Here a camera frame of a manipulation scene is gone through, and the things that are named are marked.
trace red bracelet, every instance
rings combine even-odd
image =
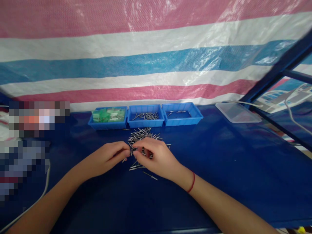
[[[192,187],[189,189],[188,193],[193,189],[194,183],[195,183],[195,173],[193,172],[193,183],[192,183]]]

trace striped tarp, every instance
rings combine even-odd
[[[310,0],[2,0],[0,90],[71,111],[235,101],[309,31],[311,11]]]

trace hand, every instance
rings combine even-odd
[[[130,147],[123,141],[107,143],[78,163],[73,170],[84,180],[104,174],[130,156]]]
[[[137,161],[151,172],[161,177],[173,181],[183,167],[163,141],[146,137],[143,140],[134,143],[133,147],[138,148],[138,150],[133,152]],[[141,153],[142,147],[145,148],[144,151],[146,156]],[[150,151],[153,152],[152,159],[149,157]]]

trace plastic lid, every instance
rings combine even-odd
[[[262,121],[260,117],[239,103],[217,103],[215,106],[229,121],[235,124],[259,123]]]

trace white cable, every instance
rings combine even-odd
[[[308,129],[306,129],[304,126],[302,126],[301,124],[297,123],[297,122],[293,119],[293,113],[292,113],[290,107],[289,107],[288,104],[287,104],[287,100],[288,100],[288,98],[291,96],[291,94],[294,93],[294,92],[296,92],[299,88],[301,88],[301,87],[304,86],[305,84],[306,84],[306,83],[300,85],[298,88],[296,88],[295,90],[293,90],[293,91],[289,94],[289,96],[285,99],[284,103],[285,103],[285,106],[286,106],[287,109],[288,109],[289,117],[290,117],[291,121],[292,121],[294,124],[296,124],[298,127],[300,127],[300,128],[302,128],[303,130],[305,130],[307,133],[309,133],[310,135],[312,135],[312,132],[311,132],[311,131],[309,131]]]
[[[232,103],[243,103],[243,104],[247,104],[247,105],[251,105],[251,106],[255,106],[255,107],[263,107],[263,105],[256,105],[256,104],[249,103],[249,102],[234,101]]]
[[[0,233],[4,232],[8,227],[10,227],[13,223],[15,223],[19,218],[21,218],[27,211],[29,211],[41,198],[43,198],[43,196],[46,194],[46,191],[48,189],[48,185],[49,185],[49,177],[50,177],[50,170],[51,170],[51,164],[49,166],[49,169],[46,173],[46,183],[45,183],[45,189],[41,195],[41,197],[34,203],[32,204],[31,207],[29,207],[27,210],[25,210],[23,213],[21,213],[16,219],[14,219],[11,223],[9,223],[8,225],[6,225],[4,228],[1,229]]]

